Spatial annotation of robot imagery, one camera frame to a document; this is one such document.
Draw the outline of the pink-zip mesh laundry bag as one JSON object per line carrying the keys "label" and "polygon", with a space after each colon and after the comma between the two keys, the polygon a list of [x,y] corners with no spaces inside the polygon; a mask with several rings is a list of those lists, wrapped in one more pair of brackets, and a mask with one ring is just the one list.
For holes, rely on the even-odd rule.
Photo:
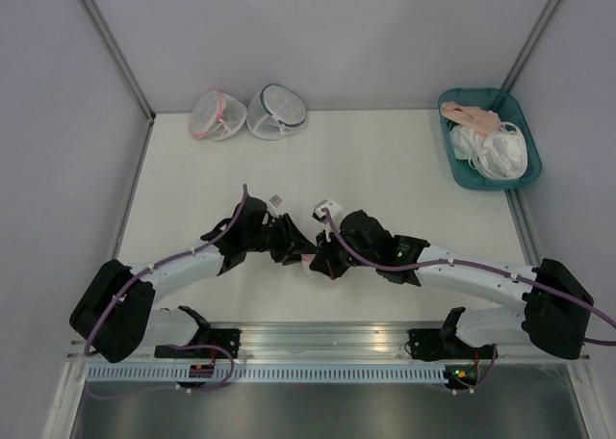
{"label": "pink-zip mesh laundry bag", "polygon": [[336,286],[337,282],[332,280],[329,275],[310,269],[314,257],[314,254],[301,255],[301,261],[297,266],[299,276],[313,288],[325,289]]}

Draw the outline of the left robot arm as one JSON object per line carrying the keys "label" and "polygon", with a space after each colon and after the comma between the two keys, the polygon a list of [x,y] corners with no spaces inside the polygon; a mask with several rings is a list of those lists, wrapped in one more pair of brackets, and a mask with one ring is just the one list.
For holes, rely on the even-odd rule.
{"label": "left robot arm", "polygon": [[87,357],[100,355],[117,363],[137,349],[153,348],[158,356],[198,358],[214,343],[211,324],[188,305],[160,308],[159,301],[231,271],[252,252],[267,253],[273,262],[288,266],[316,251],[289,215],[247,195],[231,217],[189,248],[141,266],[117,259],[104,263],[69,324],[85,340]]}

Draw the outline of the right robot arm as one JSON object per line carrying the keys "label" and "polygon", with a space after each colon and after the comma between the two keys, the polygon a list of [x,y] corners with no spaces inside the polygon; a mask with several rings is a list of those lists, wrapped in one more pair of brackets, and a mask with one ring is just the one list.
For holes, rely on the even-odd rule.
{"label": "right robot arm", "polygon": [[330,208],[314,219],[324,225],[310,269],[331,279],[368,267],[389,282],[441,288],[492,302],[490,309],[449,311],[438,331],[442,351],[460,357],[494,344],[531,343],[551,356],[580,357],[593,298],[562,263],[537,267],[476,262],[430,242],[393,235],[359,210],[336,223]]}

